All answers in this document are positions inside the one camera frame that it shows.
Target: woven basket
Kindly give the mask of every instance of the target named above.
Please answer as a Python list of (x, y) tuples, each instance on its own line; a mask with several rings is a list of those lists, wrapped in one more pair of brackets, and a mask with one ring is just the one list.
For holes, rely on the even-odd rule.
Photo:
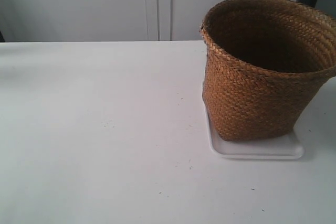
[(289, 0), (226, 0), (205, 16), (203, 100), (227, 141), (290, 132), (336, 76), (336, 22)]

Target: white plastic tray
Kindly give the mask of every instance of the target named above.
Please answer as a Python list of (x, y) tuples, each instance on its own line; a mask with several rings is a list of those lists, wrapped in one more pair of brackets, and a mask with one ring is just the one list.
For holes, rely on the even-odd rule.
[(224, 141), (218, 135), (207, 114), (206, 117), (211, 149), (221, 157), (236, 159), (290, 160), (299, 159), (305, 152), (305, 149), (294, 131), (281, 137), (266, 140), (247, 142)]

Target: wicker basket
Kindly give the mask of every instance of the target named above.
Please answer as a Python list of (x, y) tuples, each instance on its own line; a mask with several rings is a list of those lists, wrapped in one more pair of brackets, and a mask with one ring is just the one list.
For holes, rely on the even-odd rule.
[(287, 134), (336, 76), (336, 22), (289, 0), (226, 0), (205, 16), (203, 100), (227, 141)]

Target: white table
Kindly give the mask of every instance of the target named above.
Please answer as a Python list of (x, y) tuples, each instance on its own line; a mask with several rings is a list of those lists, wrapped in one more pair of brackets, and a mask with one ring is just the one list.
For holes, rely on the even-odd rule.
[(336, 79), (298, 161), (209, 147), (205, 45), (0, 45), (0, 223), (336, 223)]

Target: basket rim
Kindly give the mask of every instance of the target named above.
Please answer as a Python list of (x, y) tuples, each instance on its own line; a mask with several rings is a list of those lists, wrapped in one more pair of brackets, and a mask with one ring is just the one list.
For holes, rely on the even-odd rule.
[[(224, 0), (222, 2), (219, 2), (214, 7), (212, 7), (205, 15), (199, 32), (201, 33), (203, 40), (208, 48), (210, 47), (212, 49), (215, 49), (216, 52), (219, 52), (221, 55), (225, 56), (225, 58), (230, 62), (244, 66), (244, 70), (250, 72), (251, 74), (257, 73), (265, 77), (272, 77), (276, 79), (295, 79), (295, 80), (329, 79), (336, 76), (336, 64), (330, 68), (325, 68), (315, 72), (279, 72), (253, 65), (246, 61), (240, 60), (239, 58), (236, 58), (235, 56), (228, 53), (224, 48), (219, 46), (210, 36), (208, 32), (208, 23), (212, 14), (216, 11), (221, 10), (224, 4), (227, 4), (228, 2), (237, 2), (237, 1), (241, 0)], [(272, 0), (272, 1), (290, 4), (293, 7), (301, 8), (302, 10), (309, 10), (312, 13), (316, 13), (319, 15), (318, 20), (330, 25), (336, 31), (336, 19), (330, 17), (329, 15), (325, 14), (320, 10), (314, 9), (310, 6), (292, 0)]]

